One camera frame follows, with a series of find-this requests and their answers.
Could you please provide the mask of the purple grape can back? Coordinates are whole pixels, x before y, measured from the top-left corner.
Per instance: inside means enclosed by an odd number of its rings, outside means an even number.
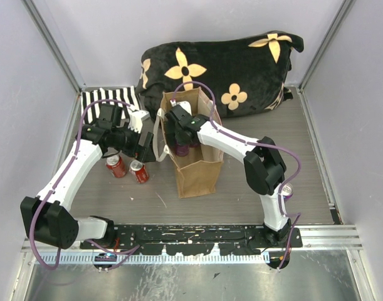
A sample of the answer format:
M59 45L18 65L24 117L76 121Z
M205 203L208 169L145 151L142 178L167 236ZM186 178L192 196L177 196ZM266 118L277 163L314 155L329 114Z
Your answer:
M200 142L198 140L195 140L195 141L191 142L189 147L195 148L195 147L199 147L199 145L200 145Z

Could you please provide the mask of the purple grape can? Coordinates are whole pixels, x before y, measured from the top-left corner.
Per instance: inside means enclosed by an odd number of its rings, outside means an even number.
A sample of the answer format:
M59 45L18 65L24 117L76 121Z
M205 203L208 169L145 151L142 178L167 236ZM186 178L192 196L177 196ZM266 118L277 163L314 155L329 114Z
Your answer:
M198 140L195 140L195 141L191 142L189 147L195 148L195 147L199 147L199 145L200 145L200 142Z
M293 197L293 186L290 183L287 183L283 186L281 190L281 195L285 201L291 199Z
M185 157L189 153L189 146L188 145L176 144L175 145L175 153L179 157Z

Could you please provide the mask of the brown jute canvas bag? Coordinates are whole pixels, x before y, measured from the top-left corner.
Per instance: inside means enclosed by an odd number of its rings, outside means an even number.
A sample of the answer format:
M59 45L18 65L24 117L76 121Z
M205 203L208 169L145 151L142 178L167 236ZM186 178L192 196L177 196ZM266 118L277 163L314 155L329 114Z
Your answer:
M169 156L174 163L177 192L180 198L203 196L216 192L216 182L221 172L224 152L206 145L189 147L185 157L175 153L175 147L167 145L165 137L164 114L171 108L170 100L175 97L177 102L187 101L191 104L192 116L202 114L210 116L212 101L200 89L195 88L185 92L163 93L160 107L154 124L153 150L157 161L161 162Z

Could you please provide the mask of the purple grape can front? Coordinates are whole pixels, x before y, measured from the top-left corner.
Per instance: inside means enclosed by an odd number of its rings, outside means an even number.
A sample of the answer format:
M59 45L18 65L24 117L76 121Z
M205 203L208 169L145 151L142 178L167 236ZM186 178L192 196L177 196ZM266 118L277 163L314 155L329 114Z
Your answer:
M293 186L290 183L287 183L283 186L281 190L281 195L285 201L291 199L293 197Z

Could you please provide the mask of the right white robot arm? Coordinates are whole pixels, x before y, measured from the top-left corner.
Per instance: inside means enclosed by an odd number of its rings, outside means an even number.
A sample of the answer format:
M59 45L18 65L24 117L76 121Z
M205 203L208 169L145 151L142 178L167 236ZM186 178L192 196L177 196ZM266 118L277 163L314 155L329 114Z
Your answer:
M259 195L264 212L264 237L269 245L281 246L288 239L291 222L284 213L282 183L286 165L275 143L232 132L211 117L191 115L181 105L167 113L166 137L170 144L213 147L243 164L248 186Z

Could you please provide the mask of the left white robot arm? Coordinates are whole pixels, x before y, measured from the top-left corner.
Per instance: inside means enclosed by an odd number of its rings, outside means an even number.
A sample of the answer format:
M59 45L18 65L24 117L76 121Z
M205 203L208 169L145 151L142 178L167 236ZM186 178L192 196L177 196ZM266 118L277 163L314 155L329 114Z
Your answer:
M119 106L100 101L100 113L90 124L81 123L70 154L50 182L35 197L25 197L20 210L26 235L32 246L36 242L68 249L76 241L90 240L101 248L116 241L112 220L99 216L74 218L71 205L92 167L109 149L140 162L154 162L152 133L141 144L146 110L127 103Z

